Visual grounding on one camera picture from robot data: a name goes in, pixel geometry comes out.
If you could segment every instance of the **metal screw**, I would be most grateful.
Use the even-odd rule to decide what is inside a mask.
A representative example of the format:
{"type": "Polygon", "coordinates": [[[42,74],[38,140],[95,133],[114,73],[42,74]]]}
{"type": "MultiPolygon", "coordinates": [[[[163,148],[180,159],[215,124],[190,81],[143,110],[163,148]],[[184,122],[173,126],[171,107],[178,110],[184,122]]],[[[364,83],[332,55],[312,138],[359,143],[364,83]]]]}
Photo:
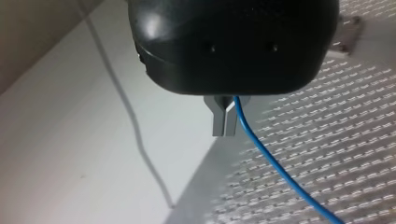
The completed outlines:
{"type": "Polygon", "coordinates": [[[358,24],[359,22],[361,22],[361,17],[359,17],[359,16],[354,16],[354,17],[352,17],[352,21],[353,21],[353,24],[358,24]]]}
{"type": "Polygon", "coordinates": [[[345,44],[340,44],[338,46],[338,50],[340,50],[341,52],[347,52],[347,45],[345,44]]]}

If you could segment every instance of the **textured mesh surface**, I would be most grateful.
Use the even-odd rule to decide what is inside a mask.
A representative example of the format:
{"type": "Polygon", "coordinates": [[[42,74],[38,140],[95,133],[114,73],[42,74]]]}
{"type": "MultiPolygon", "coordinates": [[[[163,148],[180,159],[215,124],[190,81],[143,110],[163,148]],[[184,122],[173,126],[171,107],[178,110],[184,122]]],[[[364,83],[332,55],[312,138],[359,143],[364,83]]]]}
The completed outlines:
{"type": "MultiPolygon", "coordinates": [[[[330,60],[255,125],[294,178],[345,221],[396,220],[395,80],[385,67],[330,60]]],[[[323,222],[247,144],[208,223],[323,222]]]]}
{"type": "Polygon", "coordinates": [[[340,12],[367,19],[396,21],[396,0],[340,0],[340,12]]]}

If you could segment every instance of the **gray metal plate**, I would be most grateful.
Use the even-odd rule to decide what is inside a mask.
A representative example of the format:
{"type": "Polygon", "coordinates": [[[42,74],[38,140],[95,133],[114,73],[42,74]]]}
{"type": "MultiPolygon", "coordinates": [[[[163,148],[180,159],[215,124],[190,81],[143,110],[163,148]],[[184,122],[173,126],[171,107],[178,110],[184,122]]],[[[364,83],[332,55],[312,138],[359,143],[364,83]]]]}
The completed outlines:
{"type": "MultiPolygon", "coordinates": [[[[341,11],[396,26],[396,0],[345,0],[341,11]]],[[[364,36],[372,39],[350,59],[327,59],[300,91],[252,97],[246,114],[290,174],[345,222],[396,223],[396,41],[364,36]]],[[[238,129],[216,141],[166,223],[327,221],[238,129]]]]}

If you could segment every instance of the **white wall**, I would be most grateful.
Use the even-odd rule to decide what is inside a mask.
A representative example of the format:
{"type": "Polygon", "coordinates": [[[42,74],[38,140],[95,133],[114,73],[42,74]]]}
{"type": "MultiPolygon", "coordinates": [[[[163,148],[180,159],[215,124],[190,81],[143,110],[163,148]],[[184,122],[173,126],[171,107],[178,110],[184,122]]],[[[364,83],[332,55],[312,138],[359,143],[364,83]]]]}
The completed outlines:
{"type": "MultiPolygon", "coordinates": [[[[124,1],[92,20],[176,201],[214,141],[211,113],[145,75],[124,1]]],[[[82,23],[0,96],[0,223],[157,224],[169,212],[82,23]]]]}

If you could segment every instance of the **metal bracket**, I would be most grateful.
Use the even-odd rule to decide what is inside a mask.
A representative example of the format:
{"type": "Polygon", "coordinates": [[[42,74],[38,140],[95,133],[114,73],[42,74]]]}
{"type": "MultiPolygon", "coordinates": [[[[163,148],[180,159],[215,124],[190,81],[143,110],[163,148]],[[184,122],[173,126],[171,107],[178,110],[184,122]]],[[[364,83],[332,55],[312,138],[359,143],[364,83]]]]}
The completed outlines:
{"type": "Polygon", "coordinates": [[[363,29],[363,20],[359,16],[340,16],[328,57],[345,58],[350,55],[358,42],[363,29]]]}
{"type": "MultiPolygon", "coordinates": [[[[240,96],[245,106],[250,96],[240,96]]],[[[213,113],[213,136],[234,136],[236,128],[236,109],[232,96],[204,96],[207,107],[213,113]]]]}

